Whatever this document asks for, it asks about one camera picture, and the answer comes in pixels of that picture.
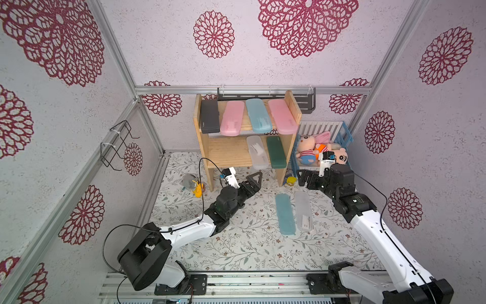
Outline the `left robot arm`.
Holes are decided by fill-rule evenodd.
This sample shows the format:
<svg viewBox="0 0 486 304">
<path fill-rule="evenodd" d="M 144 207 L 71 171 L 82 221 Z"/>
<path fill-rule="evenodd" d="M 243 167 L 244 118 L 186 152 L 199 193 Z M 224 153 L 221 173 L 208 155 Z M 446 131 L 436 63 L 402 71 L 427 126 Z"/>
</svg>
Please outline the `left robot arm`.
<svg viewBox="0 0 486 304">
<path fill-rule="evenodd" d="M 181 295 L 193 287 L 191 275 L 182 263 L 168 261 L 171 251 L 221 233 L 244 208 L 246 200 L 261 189 L 263 180 L 263 173 L 256 172 L 237 182 L 233 168 L 225 169 L 224 176 L 227 185 L 200 216 L 168 227 L 147 223 L 119 253 L 117 261 L 135 291 L 157 284 Z"/>
</svg>

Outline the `dark green pencil case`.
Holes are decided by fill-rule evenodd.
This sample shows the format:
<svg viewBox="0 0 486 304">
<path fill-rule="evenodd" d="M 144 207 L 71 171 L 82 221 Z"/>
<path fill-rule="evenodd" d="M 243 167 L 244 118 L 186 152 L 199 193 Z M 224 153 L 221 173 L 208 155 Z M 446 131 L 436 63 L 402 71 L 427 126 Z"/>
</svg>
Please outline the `dark green pencil case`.
<svg viewBox="0 0 486 304">
<path fill-rule="evenodd" d="M 286 168 L 286 154 L 281 139 L 278 136 L 267 137 L 267 148 L 272 168 Z"/>
</svg>

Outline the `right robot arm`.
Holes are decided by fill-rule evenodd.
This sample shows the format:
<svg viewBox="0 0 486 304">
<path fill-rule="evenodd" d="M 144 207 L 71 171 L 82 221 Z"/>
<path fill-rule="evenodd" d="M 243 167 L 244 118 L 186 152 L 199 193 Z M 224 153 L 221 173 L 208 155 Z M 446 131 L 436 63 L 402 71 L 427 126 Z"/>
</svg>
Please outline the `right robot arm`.
<svg viewBox="0 0 486 304">
<path fill-rule="evenodd" d="M 367 241 L 385 267 L 389 281 L 361 271 L 350 262 L 330 265 L 325 274 L 307 275 L 310 293 L 335 295 L 355 291 L 373 303 L 451 303 L 453 287 L 422 267 L 395 237 L 368 196 L 356 191 L 355 174 L 333 164 L 322 173 L 297 171 L 300 186 L 319 190 L 347 223 Z"/>
</svg>

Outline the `clear frosted pencil case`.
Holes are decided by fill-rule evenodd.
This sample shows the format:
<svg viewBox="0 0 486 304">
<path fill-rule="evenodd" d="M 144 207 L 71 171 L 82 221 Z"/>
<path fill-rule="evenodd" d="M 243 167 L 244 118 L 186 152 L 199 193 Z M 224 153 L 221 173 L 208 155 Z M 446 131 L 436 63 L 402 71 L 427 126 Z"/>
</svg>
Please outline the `clear frosted pencil case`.
<svg viewBox="0 0 486 304">
<path fill-rule="evenodd" d="M 265 170 L 269 166 L 267 152 L 260 136 L 248 136 L 246 138 L 249 154 L 256 170 Z"/>
</svg>

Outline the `teal pencil case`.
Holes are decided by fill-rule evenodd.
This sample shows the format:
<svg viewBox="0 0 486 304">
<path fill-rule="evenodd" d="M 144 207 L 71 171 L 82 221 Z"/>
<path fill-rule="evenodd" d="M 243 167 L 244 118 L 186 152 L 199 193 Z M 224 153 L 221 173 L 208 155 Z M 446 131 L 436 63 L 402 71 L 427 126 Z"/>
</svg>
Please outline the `teal pencil case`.
<svg viewBox="0 0 486 304">
<path fill-rule="evenodd" d="M 292 236 L 296 233 L 296 223 L 292 211 L 289 195 L 280 193 L 275 196 L 279 230 L 284 236 Z"/>
</svg>

